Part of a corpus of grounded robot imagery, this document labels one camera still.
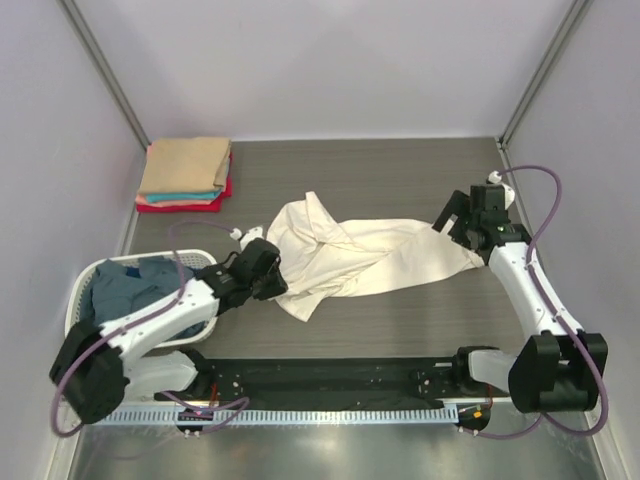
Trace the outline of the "cream white t shirt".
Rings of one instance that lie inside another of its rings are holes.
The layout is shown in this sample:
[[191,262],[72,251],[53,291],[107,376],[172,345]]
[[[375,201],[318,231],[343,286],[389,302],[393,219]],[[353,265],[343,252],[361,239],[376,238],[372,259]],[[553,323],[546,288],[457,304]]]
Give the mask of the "cream white t shirt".
[[329,297],[382,294],[481,268],[477,254],[414,219],[336,221],[313,192],[283,206],[267,231],[288,285],[276,298],[306,322]]

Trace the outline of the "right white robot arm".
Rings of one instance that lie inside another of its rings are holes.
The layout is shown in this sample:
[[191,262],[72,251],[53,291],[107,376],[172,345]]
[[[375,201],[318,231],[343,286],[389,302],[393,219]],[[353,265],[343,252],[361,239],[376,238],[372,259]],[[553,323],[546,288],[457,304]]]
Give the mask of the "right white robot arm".
[[522,413],[588,411],[600,396],[608,346],[566,310],[538,261],[529,232],[509,218],[506,189],[478,184],[452,193],[433,225],[478,254],[506,291],[524,332],[517,355],[495,347],[461,347],[460,381],[508,394]]

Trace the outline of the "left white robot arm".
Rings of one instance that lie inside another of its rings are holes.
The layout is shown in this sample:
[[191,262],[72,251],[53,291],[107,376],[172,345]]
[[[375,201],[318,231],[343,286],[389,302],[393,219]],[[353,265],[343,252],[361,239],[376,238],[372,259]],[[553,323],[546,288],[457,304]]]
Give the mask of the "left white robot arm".
[[248,299],[284,294],[281,254],[257,237],[246,242],[230,265],[205,267],[177,291],[100,326],[75,324],[50,369],[56,399],[65,399],[81,424],[98,423],[123,401],[187,390],[196,380],[195,362],[182,352],[150,357],[174,335],[241,307]]

